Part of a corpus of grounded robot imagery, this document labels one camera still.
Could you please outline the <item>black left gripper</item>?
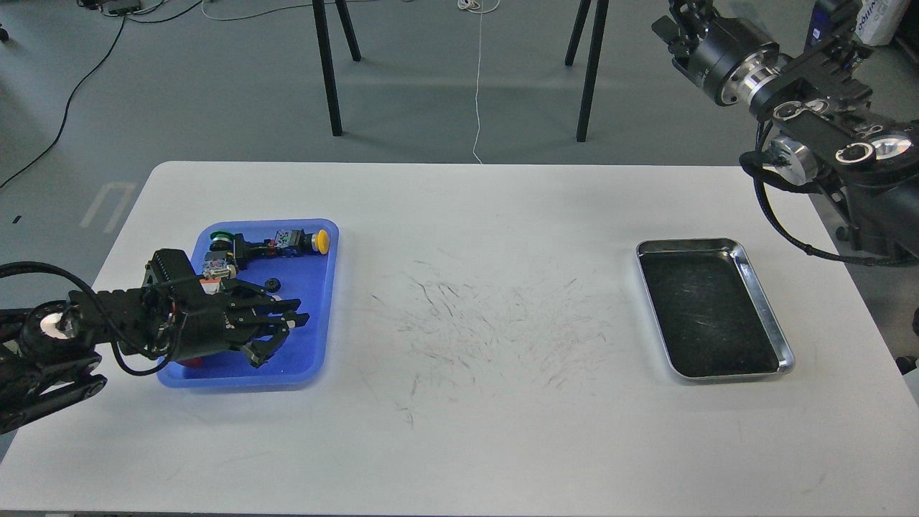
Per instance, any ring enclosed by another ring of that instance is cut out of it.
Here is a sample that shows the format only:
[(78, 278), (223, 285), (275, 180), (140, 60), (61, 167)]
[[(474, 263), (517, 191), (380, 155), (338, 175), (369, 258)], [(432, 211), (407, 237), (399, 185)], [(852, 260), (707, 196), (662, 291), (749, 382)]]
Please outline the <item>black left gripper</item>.
[[(206, 295), (199, 307), (188, 309), (171, 360), (238, 351), (250, 367), (260, 368), (285, 343), (289, 328), (304, 327), (308, 313), (299, 299), (282, 299), (265, 287), (242, 279), (224, 279), (223, 294)], [(243, 326), (269, 327), (248, 339)]]

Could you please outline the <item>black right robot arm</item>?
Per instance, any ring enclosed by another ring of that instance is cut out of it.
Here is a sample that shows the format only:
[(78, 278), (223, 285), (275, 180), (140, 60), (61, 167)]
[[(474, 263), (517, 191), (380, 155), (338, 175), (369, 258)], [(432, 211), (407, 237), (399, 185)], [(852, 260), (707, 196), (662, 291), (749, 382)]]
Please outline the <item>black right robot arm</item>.
[[(718, 106), (746, 105), (755, 148), (739, 157), (761, 210), (790, 244), (827, 261), (879, 267), (917, 263), (917, 121), (871, 111), (853, 73), (871, 49), (854, 35), (857, 1), (818, 1), (818, 34), (791, 57), (752, 21), (710, 1), (672, 1), (652, 29), (675, 68)], [(765, 188), (821, 194), (854, 256), (814, 248), (778, 222)]]

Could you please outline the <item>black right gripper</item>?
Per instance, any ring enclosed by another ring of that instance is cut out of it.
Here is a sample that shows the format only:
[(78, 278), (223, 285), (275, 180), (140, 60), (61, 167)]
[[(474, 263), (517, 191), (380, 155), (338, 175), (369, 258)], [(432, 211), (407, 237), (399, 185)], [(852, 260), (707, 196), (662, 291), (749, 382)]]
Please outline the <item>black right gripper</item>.
[[(652, 25), (666, 43), (673, 66), (717, 105), (728, 107), (752, 98), (778, 76), (779, 45), (748, 19), (718, 19), (713, 1), (670, 1), (669, 16)], [(694, 37), (700, 40), (694, 52)]]

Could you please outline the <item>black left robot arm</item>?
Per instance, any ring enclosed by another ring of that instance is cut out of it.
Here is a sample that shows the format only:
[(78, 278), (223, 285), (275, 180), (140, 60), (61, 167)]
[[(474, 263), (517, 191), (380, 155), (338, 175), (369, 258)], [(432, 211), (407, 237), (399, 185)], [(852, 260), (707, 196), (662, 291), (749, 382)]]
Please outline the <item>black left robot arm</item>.
[(2, 277), (50, 274), (75, 285), (63, 300), (2, 311), (2, 432), (95, 396), (106, 377), (100, 344), (118, 366), (148, 376), (175, 361), (236, 351), (261, 367), (309, 315), (299, 299), (273, 297), (263, 286), (217, 275), (207, 292), (184, 250), (162, 248), (145, 266), (142, 285), (95, 291), (60, 267), (36, 261), (2, 266)]

